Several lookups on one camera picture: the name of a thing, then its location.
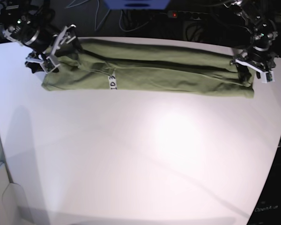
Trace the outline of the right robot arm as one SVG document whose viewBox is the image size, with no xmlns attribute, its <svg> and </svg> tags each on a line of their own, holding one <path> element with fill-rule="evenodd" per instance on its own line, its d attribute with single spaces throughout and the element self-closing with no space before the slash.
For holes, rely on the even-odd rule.
<svg viewBox="0 0 281 225">
<path fill-rule="evenodd" d="M 50 1 L 36 6 L 30 0 L 5 0 L 0 10 L 1 33 L 5 39 L 28 47 L 32 52 L 25 59 L 25 66 L 32 73 L 57 73 L 60 61 L 56 56 L 64 45 L 78 40 L 74 24 L 59 30 L 51 24 L 55 11 Z"/>
</svg>

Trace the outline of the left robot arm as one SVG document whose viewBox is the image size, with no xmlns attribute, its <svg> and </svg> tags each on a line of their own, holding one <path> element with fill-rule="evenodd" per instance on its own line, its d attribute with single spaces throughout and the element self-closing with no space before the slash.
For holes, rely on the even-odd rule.
<svg viewBox="0 0 281 225">
<path fill-rule="evenodd" d="M 230 0 L 224 6 L 244 19 L 245 28 L 251 34 L 249 46 L 235 54 L 230 63 L 255 70 L 257 78 L 263 83 L 274 82 L 274 59 L 278 55 L 271 50 L 271 46 L 278 37 L 275 23 L 266 17 L 262 4 L 255 0 Z"/>
</svg>

